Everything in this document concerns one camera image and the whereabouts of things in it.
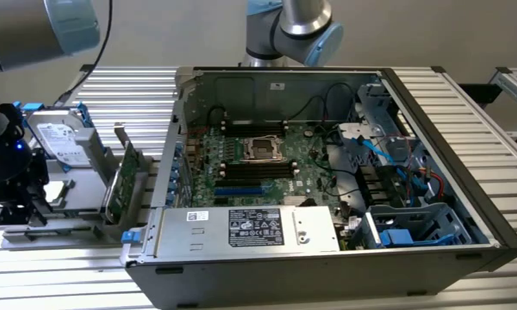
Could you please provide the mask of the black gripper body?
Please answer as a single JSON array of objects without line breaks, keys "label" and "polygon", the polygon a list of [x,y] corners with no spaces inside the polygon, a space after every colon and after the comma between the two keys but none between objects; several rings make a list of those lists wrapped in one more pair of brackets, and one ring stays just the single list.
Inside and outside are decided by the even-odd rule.
[{"label": "black gripper body", "polygon": [[44,198],[48,182],[45,151],[21,139],[0,137],[0,202]]}]

